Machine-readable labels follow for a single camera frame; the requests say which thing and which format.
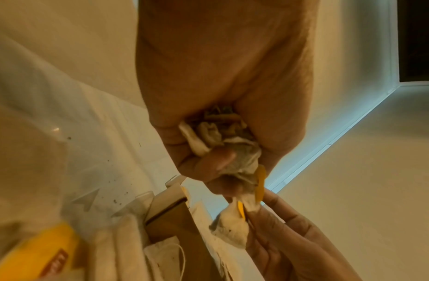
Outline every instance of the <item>yellow package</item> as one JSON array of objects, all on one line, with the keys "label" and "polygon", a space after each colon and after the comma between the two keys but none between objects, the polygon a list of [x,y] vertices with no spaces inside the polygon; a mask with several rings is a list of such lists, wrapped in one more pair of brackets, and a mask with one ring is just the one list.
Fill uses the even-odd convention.
[{"label": "yellow package", "polygon": [[30,281],[83,268],[85,242],[66,223],[21,242],[0,261],[0,281]]}]

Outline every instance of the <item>cardboard box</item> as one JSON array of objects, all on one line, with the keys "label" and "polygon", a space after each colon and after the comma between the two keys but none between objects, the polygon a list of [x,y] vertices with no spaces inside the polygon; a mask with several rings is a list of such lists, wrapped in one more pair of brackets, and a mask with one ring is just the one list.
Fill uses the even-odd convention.
[{"label": "cardboard box", "polygon": [[173,184],[154,197],[145,218],[145,230],[149,239],[152,243],[157,243],[177,236],[187,261],[183,281],[222,281],[186,201],[187,197],[180,184]]}]

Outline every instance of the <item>fingernail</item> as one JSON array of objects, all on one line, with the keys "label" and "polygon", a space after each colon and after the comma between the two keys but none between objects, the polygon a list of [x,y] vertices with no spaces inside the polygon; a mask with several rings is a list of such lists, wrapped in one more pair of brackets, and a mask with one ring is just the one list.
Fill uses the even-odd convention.
[{"label": "fingernail", "polygon": [[218,167],[217,167],[216,171],[220,172],[221,170],[223,170],[231,162],[233,162],[233,160],[235,158],[236,158],[236,153],[234,151],[232,151],[222,161],[220,161],[220,163],[218,164]]}]

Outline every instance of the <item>hand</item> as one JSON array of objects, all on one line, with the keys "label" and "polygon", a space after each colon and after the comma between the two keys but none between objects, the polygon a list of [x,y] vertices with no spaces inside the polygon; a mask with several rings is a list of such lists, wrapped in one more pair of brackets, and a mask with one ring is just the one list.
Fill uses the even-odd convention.
[{"label": "hand", "polygon": [[249,213],[253,225],[247,252],[268,281],[361,281],[330,240],[278,195],[266,190],[260,208]]},{"label": "hand", "polygon": [[267,171],[303,138],[313,79],[318,0],[141,0],[137,77],[149,118],[182,175],[234,196],[218,171],[235,154],[191,152],[178,124],[232,105],[262,147]]}]

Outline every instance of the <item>white wall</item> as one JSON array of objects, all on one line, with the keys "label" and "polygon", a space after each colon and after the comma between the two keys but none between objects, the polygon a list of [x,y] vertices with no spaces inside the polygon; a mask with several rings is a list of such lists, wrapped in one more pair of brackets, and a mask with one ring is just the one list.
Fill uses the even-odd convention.
[{"label": "white wall", "polygon": [[267,188],[279,191],[290,174],[396,86],[390,8],[387,0],[321,1],[307,135],[273,170]]},{"label": "white wall", "polygon": [[279,195],[363,280],[429,280],[429,87],[399,88]]}]

